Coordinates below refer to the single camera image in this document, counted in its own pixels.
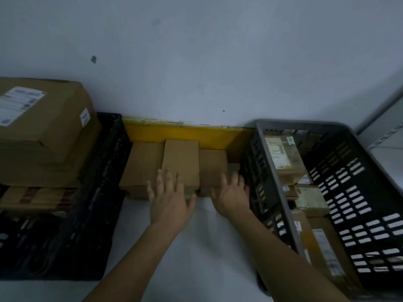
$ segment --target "finger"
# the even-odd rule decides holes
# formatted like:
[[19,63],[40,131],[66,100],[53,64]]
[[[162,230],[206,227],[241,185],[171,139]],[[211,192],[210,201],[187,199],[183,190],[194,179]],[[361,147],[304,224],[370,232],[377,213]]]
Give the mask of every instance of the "finger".
[[148,194],[148,200],[152,203],[155,200],[155,195],[151,187],[151,181],[149,180],[147,181],[147,194]]
[[157,173],[157,197],[164,194],[164,181],[162,180],[162,170],[158,170]]
[[184,183],[183,183],[183,179],[182,179],[182,176],[181,176],[180,172],[177,173],[177,189],[176,189],[176,192],[184,195]]
[[238,173],[233,172],[231,178],[231,185],[237,185],[237,184],[238,184]]
[[174,181],[172,179],[172,173],[169,168],[166,169],[166,178],[165,178],[165,191],[170,192],[174,190]]
[[243,179],[242,175],[239,175],[238,186],[243,189],[244,185],[245,185],[245,180]]
[[196,194],[193,194],[193,195],[190,197],[189,201],[188,201],[187,209],[188,209],[188,212],[189,212],[190,216],[193,215],[193,212],[194,212],[194,210],[195,210],[195,207],[196,207],[196,199],[197,199]]
[[210,197],[211,197],[211,200],[212,200],[213,202],[216,201],[216,199],[217,199],[217,194],[216,194],[216,191],[214,190],[214,188],[210,188]]
[[228,185],[226,181],[226,175],[224,173],[221,173],[221,186],[226,186]]
[[245,194],[246,194],[246,196],[248,196],[248,200],[249,200],[249,187],[246,184],[243,187],[243,190],[245,191]]

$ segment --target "right hand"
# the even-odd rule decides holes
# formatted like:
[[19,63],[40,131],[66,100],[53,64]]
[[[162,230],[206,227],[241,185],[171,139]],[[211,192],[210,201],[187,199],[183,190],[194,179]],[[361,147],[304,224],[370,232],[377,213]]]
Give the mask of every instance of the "right hand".
[[222,173],[219,195],[217,196],[212,188],[210,196],[216,210],[226,218],[239,210],[249,210],[249,187],[245,184],[243,177],[237,173],[232,174],[230,184]]

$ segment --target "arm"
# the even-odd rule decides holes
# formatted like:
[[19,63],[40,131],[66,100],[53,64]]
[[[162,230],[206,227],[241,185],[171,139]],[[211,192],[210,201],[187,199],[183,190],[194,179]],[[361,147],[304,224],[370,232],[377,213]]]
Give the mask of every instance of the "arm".
[[166,188],[158,171],[157,196],[148,182],[151,224],[119,263],[100,281],[84,302],[139,302],[155,269],[177,234],[189,223],[196,204],[184,199],[184,184],[177,174],[176,191],[171,172],[166,172]]
[[228,218],[250,249],[256,269],[276,301],[349,301],[328,279],[270,232],[249,210],[249,188],[233,174],[221,176],[214,207]]

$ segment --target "left hand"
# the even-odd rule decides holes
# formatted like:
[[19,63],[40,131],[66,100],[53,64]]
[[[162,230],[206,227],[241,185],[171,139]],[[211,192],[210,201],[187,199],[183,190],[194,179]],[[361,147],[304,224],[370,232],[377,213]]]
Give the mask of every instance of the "left hand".
[[147,182],[148,199],[150,201],[151,224],[160,225],[169,230],[173,235],[181,232],[189,223],[196,206],[196,195],[189,199],[189,204],[184,199],[184,183],[180,173],[177,174],[176,189],[174,190],[171,171],[166,170],[165,187],[162,179],[162,171],[157,175],[157,196],[151,188],[151,182]]

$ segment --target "white wall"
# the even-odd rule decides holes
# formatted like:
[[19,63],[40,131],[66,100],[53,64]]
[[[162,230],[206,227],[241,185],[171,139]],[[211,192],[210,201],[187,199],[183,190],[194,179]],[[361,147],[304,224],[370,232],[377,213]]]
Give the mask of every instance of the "white wall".
[[82,81],[97,110],[125,116],[356,128],[402,85],[402,12],[403,0],[2,0],[0,75]]

